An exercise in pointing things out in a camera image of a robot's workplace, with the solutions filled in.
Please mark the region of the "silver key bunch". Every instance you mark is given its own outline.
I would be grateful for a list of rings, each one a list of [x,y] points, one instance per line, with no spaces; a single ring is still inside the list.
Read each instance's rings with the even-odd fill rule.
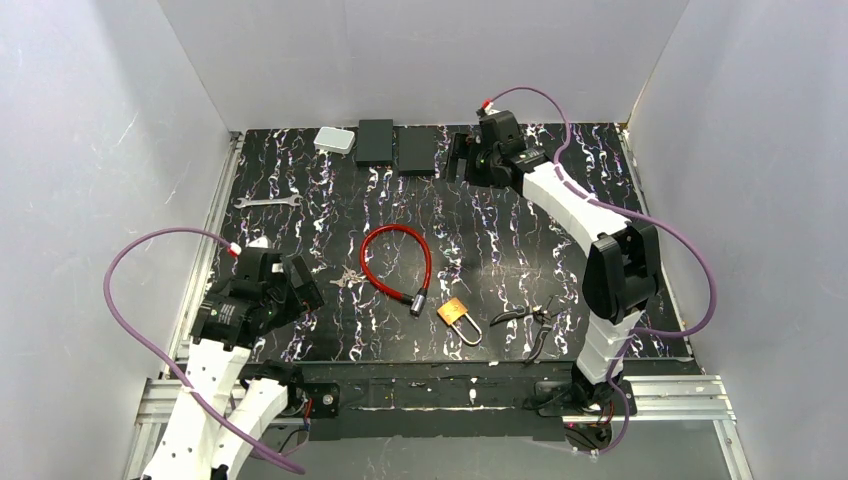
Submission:
[[[367,282],[367,277],[362,272],[347,266],[343,267],[343,273],[340,278],[330,281],[331,284],[339,288],[352,288],[354,285],[365,282]]]

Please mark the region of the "brass padlock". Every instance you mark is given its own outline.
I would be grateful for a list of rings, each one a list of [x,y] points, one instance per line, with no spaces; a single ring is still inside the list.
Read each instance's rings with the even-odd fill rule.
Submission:
[[[437,315],[443,323],[451,329],[467,346],[478,346],[483,337],[482,329],[469,315],[469,309],[456,297],[451,298],[446,303],[437,309]],[[471,339],[465,335],[462,328],[470,326],[476,333],[476,337]]]

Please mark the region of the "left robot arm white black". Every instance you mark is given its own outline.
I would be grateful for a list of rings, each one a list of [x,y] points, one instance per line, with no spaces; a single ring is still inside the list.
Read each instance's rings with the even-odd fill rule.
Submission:
[[[242,250],[234,274],[200,303],[187,382],[142,478],[234,479],[274,418],[293,416],[308,426],[313,401],[300,367],[266,361],[249,376],[242,370],[261,337],[323,304],[302,256]]]

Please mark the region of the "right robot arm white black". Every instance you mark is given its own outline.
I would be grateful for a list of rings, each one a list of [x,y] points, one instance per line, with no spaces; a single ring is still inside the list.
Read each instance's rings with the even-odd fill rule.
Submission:
[[[445,177],[513,189],[557,221],[586,254],[582,294],[589,326],[572,368],[570,398],[601,403],[617,386],[622,350],[661,287],[657,229],[595,205],[543,148],[528,143],[511,112],[482,114],[479,127],[478,134],[453,135]]]

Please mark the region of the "black box right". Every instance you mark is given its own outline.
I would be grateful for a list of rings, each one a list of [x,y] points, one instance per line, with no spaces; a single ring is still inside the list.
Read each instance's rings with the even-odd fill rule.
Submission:
[[[436,174],[434,131],[428,127],[403,127],[398,131],[396,167],[400,176]]]

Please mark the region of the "black box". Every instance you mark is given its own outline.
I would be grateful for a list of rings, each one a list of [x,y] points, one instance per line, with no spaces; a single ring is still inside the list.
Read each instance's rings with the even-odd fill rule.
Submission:
[[[400,176],[436,174],[434,131],[428,127],[403,127],[398,131],[396,167]]]
[[[393,161],[394,123],[392,119],[360,120],[355,164],[358,167],[388,166]]]

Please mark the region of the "black box left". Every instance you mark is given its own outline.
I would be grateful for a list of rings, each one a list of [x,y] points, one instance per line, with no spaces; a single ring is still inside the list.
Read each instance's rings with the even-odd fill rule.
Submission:
[[[393,161],[394,123],[392,119],[360,120],[355,164],[358,167],[388,166]]]

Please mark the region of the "silver open-end wrench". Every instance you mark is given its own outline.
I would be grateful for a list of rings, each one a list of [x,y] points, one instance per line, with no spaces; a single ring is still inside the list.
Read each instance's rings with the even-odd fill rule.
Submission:
[[[285,205],[297,207],[301,205],[302,196],[299,194],[290,195],[283,198],[272,198],[272,199],[248,199],[248,198],[238,198],[233,206],[236,209],[244,209],[244,208],[252,208],[252,207],[264,207],[264,206],[273,206],[273,205]]]

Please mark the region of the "white rectangular box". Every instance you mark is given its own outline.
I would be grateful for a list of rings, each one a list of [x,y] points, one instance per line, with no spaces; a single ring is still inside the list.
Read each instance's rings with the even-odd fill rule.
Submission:
[[[347,129],[323,126],[314,139],[315,148],[328,153],[348,154],[355,143],[355,132]]]

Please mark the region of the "black pliers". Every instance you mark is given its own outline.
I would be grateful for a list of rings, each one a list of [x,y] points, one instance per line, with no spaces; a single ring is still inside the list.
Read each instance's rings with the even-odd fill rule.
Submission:
[[[524,365],[531,365],[537,361],[543,351],[543,347],[548,336],[553,330],[555,320],[562,313],[562,310],[557,312],[551,311],[551,306],[556,299],[556,295],[551,295],[547,302],[543,305],[524,305],[505,310],[489,321],[489,326],[494,327],[512,320],[524,320],[529,318],[532,325],[537,327],[534,331],[531,349],[523,360]]]

